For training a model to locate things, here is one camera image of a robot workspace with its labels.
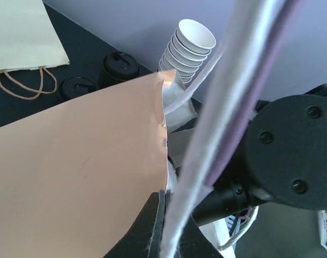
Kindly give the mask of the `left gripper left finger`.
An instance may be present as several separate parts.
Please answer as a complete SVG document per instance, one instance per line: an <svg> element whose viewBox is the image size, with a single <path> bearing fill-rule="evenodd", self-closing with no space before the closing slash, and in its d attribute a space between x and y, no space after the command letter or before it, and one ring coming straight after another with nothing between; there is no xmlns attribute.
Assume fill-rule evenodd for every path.
<svg viewBox="0 0 327 258"><path fill-rule="evenodd" d="M165 217L164 190L153 192L128 232L104 258L158 258Z"/></svg>

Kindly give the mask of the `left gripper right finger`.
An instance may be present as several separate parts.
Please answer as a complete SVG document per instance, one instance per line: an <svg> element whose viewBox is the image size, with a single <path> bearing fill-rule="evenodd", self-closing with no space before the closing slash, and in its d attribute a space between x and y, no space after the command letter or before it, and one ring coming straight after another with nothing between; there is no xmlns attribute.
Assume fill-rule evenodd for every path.
<svg viewBox="0 0 327 258"><path fill-rule="evenodd" d="M193 217L188 219L179 240L176 257L223 258L220 252L206 239Z"/></svg>

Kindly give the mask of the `orange paper bag white handles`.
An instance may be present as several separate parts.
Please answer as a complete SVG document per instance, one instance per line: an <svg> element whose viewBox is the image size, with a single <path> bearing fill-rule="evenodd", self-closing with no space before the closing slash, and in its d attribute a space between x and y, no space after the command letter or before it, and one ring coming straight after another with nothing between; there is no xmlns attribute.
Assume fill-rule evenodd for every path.
<svg viewBox="0 0 327 258"><path fill-rule="evenodd" d="M70 60L9 74L0 88L0 257L103 257L128 232L153 192L168 184L163 89L175 70L97 90L43 111L65 78L96 79L104 52L89 33L52 25Z"/></svg>

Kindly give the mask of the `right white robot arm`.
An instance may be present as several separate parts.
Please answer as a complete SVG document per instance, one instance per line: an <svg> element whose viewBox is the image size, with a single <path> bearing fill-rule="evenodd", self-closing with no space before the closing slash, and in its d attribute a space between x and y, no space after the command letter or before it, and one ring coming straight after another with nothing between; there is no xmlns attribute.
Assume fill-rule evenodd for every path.
<svg viewBox="0 0 327 258"><path fill-rule="evenodd" d="M327 210L327 84L259 101L213 191L195 208L202 226L267 202Z"/></svg>

